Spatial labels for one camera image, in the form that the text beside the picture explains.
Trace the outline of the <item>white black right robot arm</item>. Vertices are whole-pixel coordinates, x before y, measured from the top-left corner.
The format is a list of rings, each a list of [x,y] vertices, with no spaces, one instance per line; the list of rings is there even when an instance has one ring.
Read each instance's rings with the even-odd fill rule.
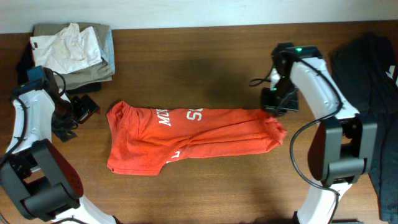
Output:
[[[310,186],[292,221],[334,223],[342,196],[371,168],[377,123],[344,97],[316,46],[281,43],[271,57],[271,85],[262,89],[262,109],[274,116],[297,111],[297,94],[301,93],[315,118],[301,127],[289,144],[292,165]],[[317,131],[308,150],[307,162],[312,175],[308,178],[295,161],[294,143],[299,134],[311,126],[316,126]]]

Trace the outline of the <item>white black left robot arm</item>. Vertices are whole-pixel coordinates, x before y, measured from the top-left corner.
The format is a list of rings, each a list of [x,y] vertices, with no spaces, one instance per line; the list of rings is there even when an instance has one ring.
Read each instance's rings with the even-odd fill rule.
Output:
[[[28,220],[117,224],[88,200],[78,173],[52,143],[52,135],[63,142],[75,138],[74,130],[100,110],[88,95],[69,98],[57,74],[34,67],[12,92],[16,119],[1,159],[1,187]]]

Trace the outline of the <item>orange printed t-shirt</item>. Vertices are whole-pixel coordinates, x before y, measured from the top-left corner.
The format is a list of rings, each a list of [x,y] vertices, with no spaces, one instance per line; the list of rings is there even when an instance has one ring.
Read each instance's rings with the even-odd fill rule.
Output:
[[[168,110],[120,101],[106,118],[112,137],[107,166],[123,175],[159,175],[183,159],[262,154],[282,145],[287,134],[259,109]]]

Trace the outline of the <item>folded light blue garment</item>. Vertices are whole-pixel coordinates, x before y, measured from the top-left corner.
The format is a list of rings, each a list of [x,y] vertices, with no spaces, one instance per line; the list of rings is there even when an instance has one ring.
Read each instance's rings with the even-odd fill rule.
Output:
[[[99,30],[101,37],[101,58],[103,59],[103,62],[106,62],[106,65],[108,66],[106,71],[110,75],[114,75],[116,71],[116,66],[112,30],[108,25],[101,25]]]

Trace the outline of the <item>folded olive green garment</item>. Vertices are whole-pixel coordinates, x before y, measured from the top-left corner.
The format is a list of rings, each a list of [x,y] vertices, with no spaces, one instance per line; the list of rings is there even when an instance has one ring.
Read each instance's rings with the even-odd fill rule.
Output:
[[[33,36],[40,36],[40,35],[55,35],[56,33],[60,32],[62,29],[68,27],[69,24],[51,24],[51,23],[41,23],[36,24],[34,26]],[[77,22],[79,25],[80,31],[83,31],[87,27],[92,26],[94,28],[96,38],[98,39],[98,44],[101,51],[101,37],[100,37],[100,26],[105,24],[98,24],[98,23],[90,23],[90,22]],[[79,70],[73,73],[68,74],[61,74],[64,77],[64,80],[57,77],[56,82],[57,85],[61,88],[67,89],[67,87],[71,89],[76,89],[83,85],[89,83],[102,83],[108,82],[112,80],[112,76],[110,75],[107,69],[106,62],[102,62],[91,67],[88,67],[83,70]]]

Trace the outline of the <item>folded black garment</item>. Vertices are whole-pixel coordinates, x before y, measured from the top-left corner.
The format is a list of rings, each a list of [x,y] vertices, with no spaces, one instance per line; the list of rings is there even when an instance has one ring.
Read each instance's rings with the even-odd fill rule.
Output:
[[[21,59],[19,60],[18,64],[16,65],[16,72],[17,72],[17,82],[19,85],[27,83],[29,81],[27,77],[27,71],[34,67],[34,61],[32,58],[31,53],[31,44],[28,43],[22,53]],[[89,83],[78,87],[76,89],[71,89],[67,87],[68,94],[83,94],[83,93],[92,93],[101,90],[100,83]]]

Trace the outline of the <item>folded white garment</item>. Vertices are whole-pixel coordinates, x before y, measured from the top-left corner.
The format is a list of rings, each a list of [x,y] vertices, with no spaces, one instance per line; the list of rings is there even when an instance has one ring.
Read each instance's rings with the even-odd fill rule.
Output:
[[[61,74],[73,73],[102,62],[94,28],[80,31],[71,23],[55,35],[30,38],[36,66],[43,66]]]

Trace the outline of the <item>dark navy garment pile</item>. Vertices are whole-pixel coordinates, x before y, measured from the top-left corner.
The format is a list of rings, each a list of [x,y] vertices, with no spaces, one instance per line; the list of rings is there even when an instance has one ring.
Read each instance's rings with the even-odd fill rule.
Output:
[[[373,33],[331,55],[332,77],[361,113],[374,116],[377,137],[369,177],[380,219],[397,223],[397,59],[392,42]]]

